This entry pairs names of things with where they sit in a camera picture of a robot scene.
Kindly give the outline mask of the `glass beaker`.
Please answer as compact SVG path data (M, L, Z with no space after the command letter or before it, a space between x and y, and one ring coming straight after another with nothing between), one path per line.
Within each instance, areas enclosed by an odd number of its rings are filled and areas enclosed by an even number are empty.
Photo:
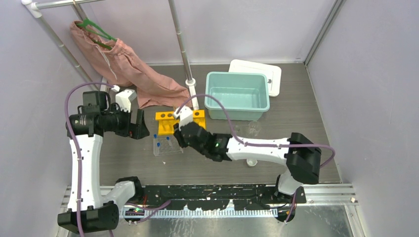
M251 121L248 126L249 136L256 137L261 131L261 124L258 121Z

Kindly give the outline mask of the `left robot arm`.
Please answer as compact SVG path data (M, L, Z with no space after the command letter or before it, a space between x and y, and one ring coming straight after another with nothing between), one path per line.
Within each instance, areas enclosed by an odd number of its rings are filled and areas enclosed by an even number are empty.
M77 114L69 116L66 127L72 151L72 183L67 210L57 216L57 224L75 234L114 230L127 202L140 203L144 190L136 176L120 178L105 196L100 189L100 151L105 132L142 139L150 135L139 109L131 121L131 103L136 92L125 89L115 102L105 91L83 93Z

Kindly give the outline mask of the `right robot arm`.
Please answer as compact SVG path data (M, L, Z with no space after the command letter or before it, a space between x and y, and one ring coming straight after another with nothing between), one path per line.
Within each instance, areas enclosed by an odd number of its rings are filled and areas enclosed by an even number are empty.
M286 167L276 181L274 196L288 202L303 184L319 183L321 149L300 133L276 140L235 138L231 134L210 133L195 122L176 123L174 137L180 147L191 147L216 162L255 159Z

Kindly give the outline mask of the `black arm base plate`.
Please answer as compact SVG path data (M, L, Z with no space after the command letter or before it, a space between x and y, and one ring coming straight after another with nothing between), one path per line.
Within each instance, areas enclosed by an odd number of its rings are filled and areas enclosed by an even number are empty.
M275 185L147 185L128 201L159 207L170 200L167 210L225 210L231 202L236 211L268 210L292 203L293 196L280 194Z

